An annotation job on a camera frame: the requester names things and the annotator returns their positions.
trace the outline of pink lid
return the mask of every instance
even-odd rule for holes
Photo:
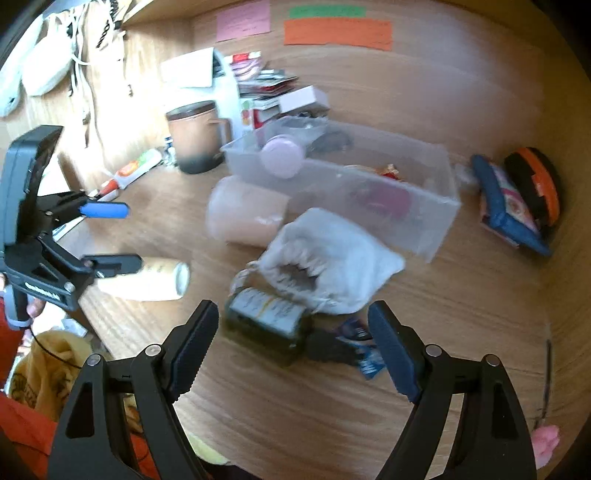
[[[261,163],[266,171],[281,179],[294,177],[302,168],[306,150],[291,135],[271,138],[261,150]]]

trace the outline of white cloth bag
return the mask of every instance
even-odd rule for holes
[[[315,312],[354,313],[404,265],[402,256],[357,224],[311,208],[285,225],[259,260],[236,276],[232,292],[256,270],[277,291]]]

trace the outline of wooden table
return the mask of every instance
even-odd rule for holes
[[[201,299],[223,306],[233,276],[261,249],[207,237],[205,210],[225,166],[201,175],[153,170],[124,191],[131,217],[86,220],[61,243],[77,255],[137,252],[191,265],[182,300],[141,303],[89,288],[81,305],[117,358],[161,342]],[[463,198],[431,264],[410,258],[378,293],[425,343],[503,360],[530,426],[542,406],[545,313],[534,262],[478,225],[475,197]],[[431,468],[442,471],[460,412],[452,404]],[[372,381],[344,365],[298,361],[282,369],[217,335],[191,391],[175,404],[183,426],[265,480],[374,479],[411,405],[383,372]]]

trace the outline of drawstring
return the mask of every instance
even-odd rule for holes
[[[246,280],[251,273],[256,272],[258,269],[258,261],[248,262],[244,270],[240,270],[232,280],[230,285],[230,296],[234,295],[239,288],[242,288],[246,283]]]
[[[318,304],[318,306],[314,310],[312,310],[312,315],[314,315],[315,313],[321,312],[322,309],[324,307],[326,307],[327,305],[329,305],[331,307],[335,307],[337,305],[334,300],[331,300],[328,297],[325,297],[323,299],[319,299],[319,302],[320,303]]]

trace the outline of box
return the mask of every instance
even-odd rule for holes
[[[309,137],[300,171],[290,179],[269,173],[261,148],[275,135],[293,134],[297,122]],[[430,262],[460,208],[447,151],[404,135],[326,119],[286,116],[227,144],[222,150],[233,175],[285,193],[289,210],[322,207],[365,228],[396,250]],[[393,164],[405,182],[375,173]]]
[[[240,98],[243,133],[262,127],[266,122],[278,116],[279,98]]]
[[[330,108],[328,96],[314,86],[281,95],[279,106],[281,113],[291,114],[307,110],[323,111]]]

